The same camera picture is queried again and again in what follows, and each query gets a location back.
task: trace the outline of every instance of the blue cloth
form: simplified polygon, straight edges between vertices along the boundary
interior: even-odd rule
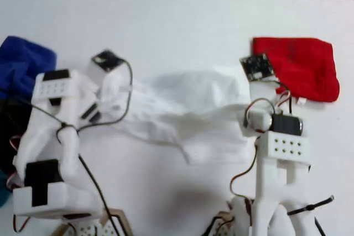
[[[55,70],[56,54],[25,39],[9,36],[0,47],[0,87],[31,99],[35,77]],[[7,96],[0,92],[0,98]]]
[[[2,207],[10,196],[9,190],[6,188],[7,176],[0,170],[0,207]]]

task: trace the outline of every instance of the white cloth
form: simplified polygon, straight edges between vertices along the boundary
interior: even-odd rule
[[[111,116],[107,120],[123,113],[127,84],[121,69],[105,78],[99,108]],[[249,102],[239,64],[134,80],[129,112],[115,127],[142,140],[178,145],[192,164],[243,161],[249,140],[240,116]]]

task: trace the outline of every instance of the red fabric bag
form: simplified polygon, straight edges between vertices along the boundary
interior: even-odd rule
[[[339,82],[332,45],[313,38],[254,38],[253,53],[265,53],[280,82],[294,97],[334,102]]]

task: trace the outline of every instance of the white surface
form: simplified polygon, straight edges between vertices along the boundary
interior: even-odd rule
[[[314,147],[310,199],[335,195],[316,216],[328,235],[351,235],[354,0],[0,0],[0,10],[0,41],[7,35],[28,38],[54,49],[58,67],[79,70],[110,48],[131,62],[139,80],[232,64],[249,54],[253,36],[333,43],[338,101],[307,102],[293,112],[304,118]],[[135,235],[200,235],[212,216],[226,209],[231,176],[248,166],[187,166],[177,148],[145,144],[108,127],[83,132],[81,144],[109,206],[125,211]],[[235,186],[254,195],[254,170]],[[10,203],[0,209],[4,235],[12,230]],[[22,235],[48,235],[40,224],[33,221]]]

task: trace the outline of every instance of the cable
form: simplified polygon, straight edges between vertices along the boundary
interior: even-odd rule
[[[299,208],[299,209],[296,209],[296,210],[289,211],[288,212],[288,216],[299,214],[299,213],[305,212],[305,211],[312,211],[312,210],[314,210],[317,207],[321,207],[321,206],[323,206],[325,204],[331,203],[333,200],[334,200],[334,196],[330,196],[326,200],[320,201],[320,202],[318,202],[316,204],[309,204],[309,205],[307,205],[307,206],[305,206],[303,208]]]
[[[72,225],[70,222],[68,223],[68,226],[71,227],[74,231],[74,235],[77,236],[77,230],[74,225]]]
[[[255,99],[255,100],[252,101],[252,102],[247,106],[247,108],[244,110],[243,126],[244,126],[245,128],[247,128],[248,125],[250,125],[251,128],[252,128],[253,130],[255,130],[256,132],[263,133],[263,132],[261,132],[260,130],[253,128],[252,123],[249,122],[249,117],[248,117],[248,116],[249,116],[249,115],[248,115],[249,110],[250,110],[251,107],[252,107],[256,102],[258,102],[258,101],[266,101],[266,102],[268,102],[268,103],[270,104],[270,106],[272,107],[273,113],[275,114],[275,107],[274,107],[274,104],[273,104],[269,99],[267,99],[267,98],[258,98],[258,99]]]
[[[281,83],[280,81],[277,80],[258,80],[259,82],[264,82],[264,83],[276,83],[281,87],[284,87],[286,91],[290,91],[289,87],[287,85],[285,85],[284,83]],[[289,113],[292,114],[293,113],[293,103],[292,103],[292,99],[291,97],[289,98]]]
[[[220,226],[217,227],[217,229],[216,229],[214,235],[217,236],[217,234],[219,233],[219,230],[221,229],[222,226],[224,226],[224,225],[227,224],[227,223],[231,223],[231,222],[233,222],[234,220],[235,220],[235,218],[233,217],[233,218],[230,219],[229,221],[225,221],[225,222],[221,223]]]
[[[5,93],[5,94],[9,94],[11,96],[11,98],[13,98],[15,101],[19,102],[19,103],[22,103],[24,105],[29,105],[31,106],[32,108],[35,108],[43,113],[45,113],[47,116],[50,116],[52,117],[53,119],[57,120],[59,123],[63,123],[62,120],[60,120],[59,118],[57,118],[56,116],[52,115],[51,113],[47,112],[46,110],[43,110],[42,108],[36,106],[36,105],[33,105],[32,103],[26,101],[25,99],[22,99],[21,97],[18,97],[12,93],[10,93],[9,91],[7,90],[4,90],[3,88],[0,88],[0,91]]]
[[[124,224],[123,224],[123,222],[121,220],[121,217],[119,215],[111,215],[111,216],[118,219],[118,222],[119,222],[119,224],[120,224],[120,226],[121,226],[121,228],[123,230],[124,235],[128,236],[128,232],[126,231],[126,228],[124,227]]]
[[[10,137],[9,139],[9,143],[10,143],[10,146],[17,151],[18,147],[15,146],[15,144],[12,142],[13,139],[21,139],[21,136],[20,135],[14,135],[12,137]]]
[[[115,223],[114,223],[114,221],[113,221],[113,218],[112,218],[110,209],[109,209],[108,206],[107,206],[105,197],[103,196],[103,193],[102,193],[102,191],[101,191],[100,186],[98,185],[98,183],[97,183],[95,177],[93,176],[92,172],[90,171],[89,167],[86,165],[86,163],[85,163],[84,159],[81,157],[81,155],[79,155],[79,160],[81,161],[83,167],[85,168],[85,170],[87,171],[88,175],[90,176],[90,178],[91,178],[93,184],[96,186],[96,189],[98,190],[98,193],[100,194],[100,198],[101,198],[101,200],[102,200],[102,202],[103,202],[103,205],[104,205],[104,207],[105,207],[105,210],[106,210],[106,212],[107,212],[108,218],[110,219],[110,221],[111,221],[111,223],[112,223],[113,229],[114,229],[114,231],[117,233],[117,236],[119,236],[119,235],[120,235],[120,234],[119,234],[119,231],[118,231],[118,229],[117,229],[117,227],[116,227],[116,225],[115,225]]]
[[[16,176],[16,172],[12,173],[12,174],[9,176],[9,178],[7,178],[7,180],[6,180],[6,188],[7,188],[7,189],[11,190],[11,188],[9,187],[9,183],[10,183],[11,179],[12,179],[13,177],[15,177],[15,176]]]
[[[321,236],[326,236],[325,232],[323,231],[323,229],[316,217],[315,217],[315,225],[316,225],[317,229],[319,230]]]
[[[19,230],[17,230],[17,227],[16,227],[16,215],[14,214],[13,217],[12,217],[12,227],[13,227],[13,231],[16,232],[16,233],[19,233],[21,231],[23,231],[23,229],[26,227],[27,223],[29,222],[29,220],[31,219],[31,217],[28,217],[24,223],[22,224],[22,226],[20,227]]]
[[[211,229],[212,229],[212,226],[214,225],[214,223],[218,220],[218,219],[222,219],[222,217],[219,217],[219,216],[216,216],[216,217],[213,217],[209,226],[206,228],[205,232],[202,234],[202,236],[209,236],[210,232],[211,232]]]
[[[132,86],[133,86],[133,70],[132,70],[132,67],[131,67],[131,65],[130,65],[130,63],[128,61],[126,61],[124,59],[122,59],[122,60],[124,61],[124,63],[128,67],[128,70],[129,70],[129,85],[131,87],[131,89],[129,91],[129,94],[128,94],[128,98],[127,98],[127,105],[126,105],[125,112],[117,120],[110,121],[110,122],[101,122],[101,123],[87,124],[87,125],[84,125],[83,127],[80,127],[78,129],[78,132],[81,132],[82,130],[84,130],[86,128],[90,128],[90,127],[98,127],[98,126],[101,126],[101,125],[110,125],[110,124],[119,123],[128,114],[130,103],[131,103],[131,98],[132,98],[132,90],[133,90],[133,88],[132,88]]]
[[[283,91],[280,96],[279,96],[279,101],[277,102],[277,104],[275,105],[276,107],[280,107],[284,102],[288,101],[291,98],[291,92],[290,91]]]
[[[251,165],[248,167],[248,169],[247,169],[246,171],[244,171],[244,172],[238,174],[238,175],[235,175],[233,178],[231,178],[231,181],[230,181],[230,191],[231,191],[231,193],[234,194],[235,196],[241,196],[241,197],[243,197],[243,198],[249,200],[249,198],[248,198],[247,196],[244,196],[244,195],[240,195],[240,194],[238,194],[238,193],[235,193],[235,192],[233,191],[233,189],[232,189],[232,184],[233,184],[234,180],[236,180],[237,178],[239,178],[239,177],[241,177],[241,176],[243,176],[243,175],[248,174],[249,171],[251,171],[251,169],[254,167],[254,163],[256,162],[256,157],[257,157],[257,150],[258,150],[258,148],[257,148],[257,146],[255,145],[255,146],[254,146],[254,157],[253,157],[253,161],[252,161]]]

